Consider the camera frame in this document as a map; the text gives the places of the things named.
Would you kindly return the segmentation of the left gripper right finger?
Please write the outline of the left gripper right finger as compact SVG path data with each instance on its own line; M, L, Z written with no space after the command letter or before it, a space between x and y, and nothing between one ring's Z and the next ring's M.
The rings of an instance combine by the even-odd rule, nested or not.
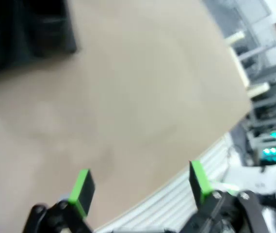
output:
M199 161L189 162L189 182L197 211L184 233L268 233L257 195L250 190L216 190Z

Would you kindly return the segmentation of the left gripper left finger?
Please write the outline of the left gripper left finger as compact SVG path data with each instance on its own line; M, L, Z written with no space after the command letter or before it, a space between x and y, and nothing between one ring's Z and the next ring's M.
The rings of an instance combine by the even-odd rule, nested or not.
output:
M82 169L69 198L49 207L43 203L34 205L23 228L24 233L92 233L84 219L88 216L95 192L95 183L89 169Z

